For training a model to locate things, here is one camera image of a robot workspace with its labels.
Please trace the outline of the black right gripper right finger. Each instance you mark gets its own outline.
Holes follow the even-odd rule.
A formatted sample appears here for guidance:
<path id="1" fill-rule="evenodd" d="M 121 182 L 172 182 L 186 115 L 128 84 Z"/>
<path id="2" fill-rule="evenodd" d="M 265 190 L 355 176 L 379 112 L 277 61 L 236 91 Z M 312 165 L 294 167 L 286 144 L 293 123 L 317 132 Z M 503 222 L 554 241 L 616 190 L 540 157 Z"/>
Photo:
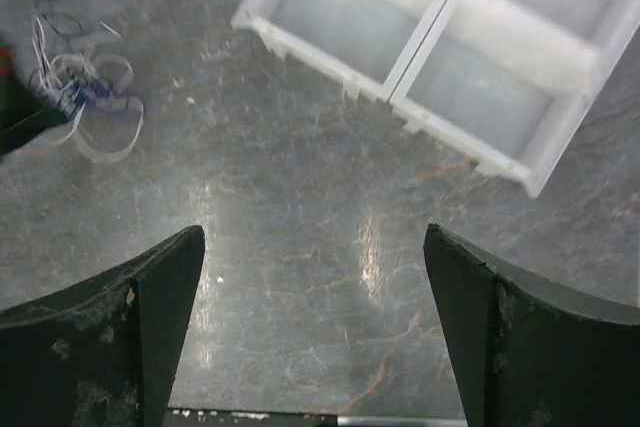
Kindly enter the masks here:
<path id="1" fill-rule="evenodd" d="M 639 310 L 431 224 L 426 271 L 470 426 L 636 426 Z"/>

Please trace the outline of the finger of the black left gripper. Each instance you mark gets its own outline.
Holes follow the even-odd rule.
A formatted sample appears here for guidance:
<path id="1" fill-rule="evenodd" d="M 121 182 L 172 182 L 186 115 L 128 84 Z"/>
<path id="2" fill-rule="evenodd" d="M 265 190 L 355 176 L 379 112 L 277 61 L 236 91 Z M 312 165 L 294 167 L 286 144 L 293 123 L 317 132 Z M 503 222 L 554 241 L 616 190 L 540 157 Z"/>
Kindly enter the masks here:
<path id="1" fill-rule="evenodd" d="M 69 122 L 64 112 L 19 78 L 13 60 L 13 46 L 1 36 L 1 161 L 45 131 Z"/>

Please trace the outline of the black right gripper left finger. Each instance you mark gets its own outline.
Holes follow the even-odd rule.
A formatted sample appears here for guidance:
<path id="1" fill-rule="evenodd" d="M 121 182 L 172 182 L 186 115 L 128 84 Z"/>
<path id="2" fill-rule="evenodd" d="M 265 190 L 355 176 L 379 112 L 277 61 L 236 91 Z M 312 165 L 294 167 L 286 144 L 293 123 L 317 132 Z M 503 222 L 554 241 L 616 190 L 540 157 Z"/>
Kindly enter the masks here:
<path id="1" fill-rule="evenodd" d="M 201 277 L 189 226 L 106 270 L 1 313 L 4 426 L 160 426 Z"/>

